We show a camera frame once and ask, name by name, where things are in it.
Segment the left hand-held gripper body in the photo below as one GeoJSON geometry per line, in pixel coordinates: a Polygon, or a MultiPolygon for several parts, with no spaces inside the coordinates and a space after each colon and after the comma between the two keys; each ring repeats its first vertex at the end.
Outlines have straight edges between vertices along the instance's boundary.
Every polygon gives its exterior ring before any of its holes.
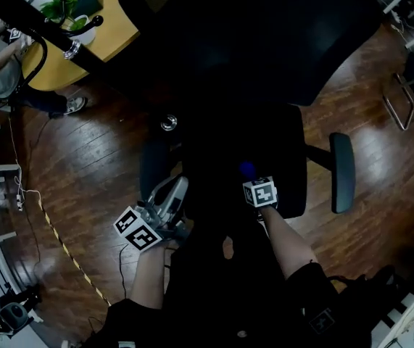
{"type": "Polygon", "coordinates": [[[127,207],[113,226],[117,234],[139,252],[171,241],[180,246],[189,236],[182,209],[183,202],[180,199],[159,206],[149,200],[139,201],[134,208],[127,207]]]}

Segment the black office chair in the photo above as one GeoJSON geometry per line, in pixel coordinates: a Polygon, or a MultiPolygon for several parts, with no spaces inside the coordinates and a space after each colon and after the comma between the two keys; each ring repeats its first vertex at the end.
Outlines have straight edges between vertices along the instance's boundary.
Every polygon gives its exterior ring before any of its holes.
{"type": "Polygon", "coordinates": [[[118,0],[178,75],[240,100],[311,105],[379,29],[376,0],[118,0]]]}

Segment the person in black jacket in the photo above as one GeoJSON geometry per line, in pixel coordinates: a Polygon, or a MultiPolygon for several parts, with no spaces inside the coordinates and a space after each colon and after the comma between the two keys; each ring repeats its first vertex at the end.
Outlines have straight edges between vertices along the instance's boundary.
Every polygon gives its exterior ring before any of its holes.
{"type": "Polygon", "coordinates": [[[165,269],[162,309],[123,299],[82,348],[370,348],[322,267],[286,278],[266,228],[196,226],[165,269]]]}

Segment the green plant in white pot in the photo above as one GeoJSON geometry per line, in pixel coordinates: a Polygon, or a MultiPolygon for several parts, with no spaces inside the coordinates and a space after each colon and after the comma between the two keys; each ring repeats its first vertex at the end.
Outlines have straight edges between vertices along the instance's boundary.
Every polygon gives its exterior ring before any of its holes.
{"type": "Polygon", "coordinates": [[[78,0],[51,0],[41,5],[39,11],[45,17],[45,23],[55,26],[71,38],[86,33],[103,23],[103,18],[97,16],[87,22],[87,18],[73,17],[78,0]]]}

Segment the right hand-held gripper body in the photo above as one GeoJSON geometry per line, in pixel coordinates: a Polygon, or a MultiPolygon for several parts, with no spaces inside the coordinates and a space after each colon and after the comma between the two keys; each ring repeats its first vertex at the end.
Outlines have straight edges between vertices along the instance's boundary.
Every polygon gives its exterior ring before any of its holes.
{"type": "Polygon", "coordinates": [[[277,189],[273,177],[268,176],[243,183],[244,197],[247,204],[260,208],[278,201],[277,189]]]}

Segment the round wooden table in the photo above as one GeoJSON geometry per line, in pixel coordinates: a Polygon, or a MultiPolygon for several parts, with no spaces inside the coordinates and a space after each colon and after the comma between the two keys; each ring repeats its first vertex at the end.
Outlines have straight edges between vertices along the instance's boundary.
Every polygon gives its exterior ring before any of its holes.
{"type": "MultiPolygon", "coordinates": [[[[103,24],[96,29],[96,37],[86,46],[104,62],[119,54],[138,35],[138,29],[129,20],[118,0],[103,0],[99,13],[103,24]]],[[[46,43],[46,62],[29,85],[40,91],[56,91],[87,76],[87,72],[64,58],[63,50],[50,42],[46,43]]]]}

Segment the black white round device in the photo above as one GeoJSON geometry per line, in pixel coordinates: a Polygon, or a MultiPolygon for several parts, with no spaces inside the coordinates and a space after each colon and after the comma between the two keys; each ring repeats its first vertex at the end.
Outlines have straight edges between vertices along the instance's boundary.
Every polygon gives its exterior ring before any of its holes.
{"type": "Polygon", "coordinates": [[[19,293],[10,288],[0,296],[0,336],[5,335],[11,339],[34,320],[29,313],[42,301],[40,290],[37,283],[27,286],[19,293]]]}

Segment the black bag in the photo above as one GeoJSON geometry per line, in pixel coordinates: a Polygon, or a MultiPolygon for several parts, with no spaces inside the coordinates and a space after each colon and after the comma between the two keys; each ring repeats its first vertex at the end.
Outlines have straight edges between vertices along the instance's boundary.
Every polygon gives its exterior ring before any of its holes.
{"type": "Polygon", "coordinates": [[[340,295],[350,302],[380,300],[381,303],[395,303],[404,297],[409,289],[408,282],[397,274],[393,265],[382,267],[372,278],[362,274],[356,279],[349,279],[342,275],[334,275],[328,279],[345,285],[340,295]]]}

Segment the blue cloth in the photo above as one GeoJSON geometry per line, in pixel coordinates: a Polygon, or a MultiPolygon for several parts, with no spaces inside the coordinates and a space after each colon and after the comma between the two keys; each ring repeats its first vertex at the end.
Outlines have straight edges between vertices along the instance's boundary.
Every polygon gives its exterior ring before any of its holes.
{"type": "Polygon", "coordinates": [[[256,168],[252,162],[244,161],[239,165],[240,173],[248,181],[253,181],[257,178],[256,168]]]}

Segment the person's left forearm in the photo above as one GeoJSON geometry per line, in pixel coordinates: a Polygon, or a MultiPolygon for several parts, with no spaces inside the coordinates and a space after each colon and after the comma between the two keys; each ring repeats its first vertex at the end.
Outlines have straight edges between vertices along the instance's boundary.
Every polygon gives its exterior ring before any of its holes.
{"type": "Polygon", "coordinates": [[[142,252],[129,299],[143,307],[162,309],[165,281],[165,248],[153,246],[142,252]]]}

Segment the yellow black floor tape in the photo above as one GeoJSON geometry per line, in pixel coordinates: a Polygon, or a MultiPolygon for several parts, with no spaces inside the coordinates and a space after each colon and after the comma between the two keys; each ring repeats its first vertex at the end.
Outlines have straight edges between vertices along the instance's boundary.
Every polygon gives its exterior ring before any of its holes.
{"type": "Polygon", "coordinates": [[[108,298],[105,297],[105,295],[99,290],[99,288],[94,284],[94,282],[90,279],[90,277],[87,275],[87,273],[84,271],[84,269],[80,266],[78,261],[75,259],[75,257],[72,255],[70,250],[67,248],[66,244],[63,242],[61,236],[59,235],[57,229],[55,228],[54,224],[52,223],[48,213],[46,212],[44,205],[41,201],[41,199],[38,199],[38,206],[41,209],[41,212],[44,216],[44,219],[48,226],[50,227],[52,233],[54,234],[56,240],[59,242],[60,246],[62,247],[65,254],[68,256],[68,258],[71,260],[71,262],[74,264],[74,266],[78,269],[80,274],[83,276],[85,281],[91,286],[91,288],[96,292],[96,294],[104,301],[104,303],[110,307],[112,304],[108,300],[108,298]]]}

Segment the black chair chrome frame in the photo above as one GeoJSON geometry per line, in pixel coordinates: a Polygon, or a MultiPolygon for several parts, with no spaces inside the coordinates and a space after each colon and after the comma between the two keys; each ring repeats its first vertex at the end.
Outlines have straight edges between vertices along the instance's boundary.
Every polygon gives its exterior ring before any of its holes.
{"type": "Polygon", "coordinates": [[[390,75],[382,86],[384,104],[400,130],[406,131],[414,115],[414,53],[405,66],[390,75]]]}

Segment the black office chair seat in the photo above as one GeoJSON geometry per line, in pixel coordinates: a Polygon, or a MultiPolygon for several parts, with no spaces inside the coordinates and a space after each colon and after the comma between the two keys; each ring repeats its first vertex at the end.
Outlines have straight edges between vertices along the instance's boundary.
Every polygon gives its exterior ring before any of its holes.
{"type": "Polygon", "coordinates": [[[307,158],[298,107],[261,104],[192,112],[183,127],[182,149],[187,208],[194,217],[256,209],[245,201],[242,185],[249,181],[239,170],[244,161],[255,166],[255,180],[273,177],[277,210],[284,218],[304,214],[307,158]]]}

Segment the person's right forearm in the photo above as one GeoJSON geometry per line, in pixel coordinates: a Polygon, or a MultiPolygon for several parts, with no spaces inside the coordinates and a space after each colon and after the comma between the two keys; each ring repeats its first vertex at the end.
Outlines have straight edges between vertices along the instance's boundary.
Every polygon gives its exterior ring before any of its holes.
{"type": "Polygon", "coordinates": [[[266,231],[283,275],[288,278],[317,258],[305,240],[271,206],[260,208],[266,231]]]}

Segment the black coat rack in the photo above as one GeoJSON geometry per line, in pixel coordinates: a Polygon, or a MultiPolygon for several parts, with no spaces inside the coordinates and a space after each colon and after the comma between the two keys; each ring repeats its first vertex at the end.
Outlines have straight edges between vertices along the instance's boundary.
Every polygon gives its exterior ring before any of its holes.
{"type": "Polygon", "coordinates": [[[45,17],[37,9],[23,0],[0,0],[0,18],[19,29],[20,32],[32,36],[38,42],[43,54],[35,69],[26,77],[29,83],[44,66],[48,54],[47,42],[63,50],[64,58],[70,60],[86,72],[98,75],[115,85],[116,74],[110,72],[109,65],[87,49],[76,36],[68,38],[55,26],[45,23],[45,17]]]}

